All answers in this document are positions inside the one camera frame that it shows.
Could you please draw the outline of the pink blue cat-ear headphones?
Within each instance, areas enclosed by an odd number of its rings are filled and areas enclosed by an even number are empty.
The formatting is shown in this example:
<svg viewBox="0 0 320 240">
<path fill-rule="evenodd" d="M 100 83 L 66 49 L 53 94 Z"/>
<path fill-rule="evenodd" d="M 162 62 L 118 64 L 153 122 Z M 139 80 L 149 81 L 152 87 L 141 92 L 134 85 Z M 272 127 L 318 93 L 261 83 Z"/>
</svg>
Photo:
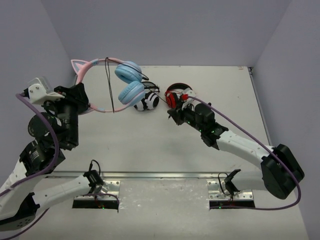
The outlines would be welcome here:
<svg viewBox="0 0 320 240">
<path fill-rule="evenodd" d="M 93 67 L 104 67 L 111 109 L 99 107 L 90 101 L 88 113 L 118 113 L 136 105 L 145 97 L 145 89 L 142 82 L 144 80 L 148 81 L 149 78 L 143 73 L 142 68 L 133 61 L 121 60 L 115 57 L 105 57 L 95 58 L 93 60 L 72 59 L 70 62 L 76 74 L 76 84 L 83 83 L 86 79 L 86 74 Z M 116 96 L 113 94 L 111 77 L 115 77 L 118 81 L 116 84 L 116 90 L 118 90 Z M 116 97 L 119 104 L 121 104 L 119 108 L 115 106 L 114 97 Z"/>
</svg>

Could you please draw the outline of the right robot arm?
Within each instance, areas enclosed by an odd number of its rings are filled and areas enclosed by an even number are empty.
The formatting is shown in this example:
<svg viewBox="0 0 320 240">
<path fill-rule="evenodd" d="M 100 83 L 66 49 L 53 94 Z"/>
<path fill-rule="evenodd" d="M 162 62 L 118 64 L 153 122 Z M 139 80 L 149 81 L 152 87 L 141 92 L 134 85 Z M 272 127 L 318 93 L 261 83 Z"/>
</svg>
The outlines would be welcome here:
<svg viewBox="0 0 320 240">
<path fill-rule="evenodd" d="M 184 123 L 200 132 L 202 141 L 216 150 L 233 154 L 261 170 L 262 186 L 274 197 L 284 200 L 305 174 L 291 150 L 283 144 L 265 146 L 241 137 L 219 124 L 209 105 L 182 107 L 179 103 L 167 111 L 179 126 Z"/>
</svg>

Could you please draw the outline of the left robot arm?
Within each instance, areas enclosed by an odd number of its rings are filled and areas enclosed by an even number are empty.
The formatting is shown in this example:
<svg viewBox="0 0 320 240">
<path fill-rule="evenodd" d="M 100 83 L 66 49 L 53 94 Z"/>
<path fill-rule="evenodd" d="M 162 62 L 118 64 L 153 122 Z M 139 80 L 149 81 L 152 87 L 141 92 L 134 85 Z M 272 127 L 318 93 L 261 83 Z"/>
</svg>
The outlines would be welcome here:
<svg viewBox="0 0 320 240">
<path fill-rule="evenodd" d="M 104 185 L 99 172 L 90 169 L 70 182 L 34 191 L 65 160 L 63 151 L 79 145 L 79 115 L 90 105 L 82 83 L 54 88 L 54 95 L 40 102 L 43 112 L 30 103 L 33 93 L 26 89 L 16 96 L 35 113 L 27 126 L 34 139 L 21 152 L 14 170 L 0 188 L 2 232 L 19 230 L 50 207 L 73 197 L 97 194 Z"/>
</svg>

